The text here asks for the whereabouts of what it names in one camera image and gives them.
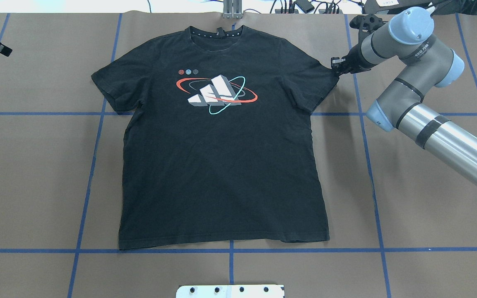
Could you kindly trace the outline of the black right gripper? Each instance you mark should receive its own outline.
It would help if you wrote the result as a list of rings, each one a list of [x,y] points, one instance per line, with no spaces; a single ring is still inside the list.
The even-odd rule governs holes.
[[[331,68],[336,76],[341,76],[345,74],[354,74],[355,68],[354,63],[356,59],[346,57],[332,57],[331,58]]]

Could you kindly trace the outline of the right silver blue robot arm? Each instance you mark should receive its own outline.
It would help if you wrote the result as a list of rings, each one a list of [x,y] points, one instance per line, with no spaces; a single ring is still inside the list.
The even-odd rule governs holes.
[[[434,35],[430,12],[418,6],[389,21],[374,14],[350,21],[358,43],[343,57],[331,58],[337,75],[367,72],[397,57],[405,68],[366,111],[382,130],[399,130],[418,147],[477,186],[477,137],[423,104],[432,87],[446,87],[462,74],[464,61]]]

